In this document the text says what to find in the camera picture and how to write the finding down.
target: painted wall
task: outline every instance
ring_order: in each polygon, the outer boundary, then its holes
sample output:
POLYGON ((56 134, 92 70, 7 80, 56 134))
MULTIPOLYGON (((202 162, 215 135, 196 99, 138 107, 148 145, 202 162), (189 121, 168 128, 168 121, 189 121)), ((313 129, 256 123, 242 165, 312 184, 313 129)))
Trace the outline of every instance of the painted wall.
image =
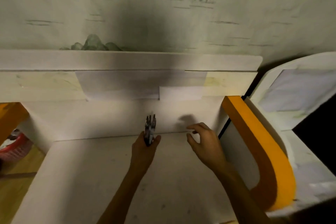
POLYGON ((0 48, 103 43, 137 51, 262 55, 335 50, 336 0, 1 0, 0 48))

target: paper sheet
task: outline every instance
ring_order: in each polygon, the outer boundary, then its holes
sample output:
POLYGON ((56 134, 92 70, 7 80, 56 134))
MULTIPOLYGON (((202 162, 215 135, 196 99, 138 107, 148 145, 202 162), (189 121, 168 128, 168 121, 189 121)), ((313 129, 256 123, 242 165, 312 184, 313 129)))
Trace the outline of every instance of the paper sheet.
POLYGON ((276 78, 259 105, 267 112, 309 113, 335 93, 336 70, 287 69, 276 78))
POLYGON ((206 71, 113 70, 76 71, 91 100, 159 99, 159 86, 203 86, 206 71))
POLYGON ((200 100, 202 93, 202 86, 160 86, 160 101, 200 100))

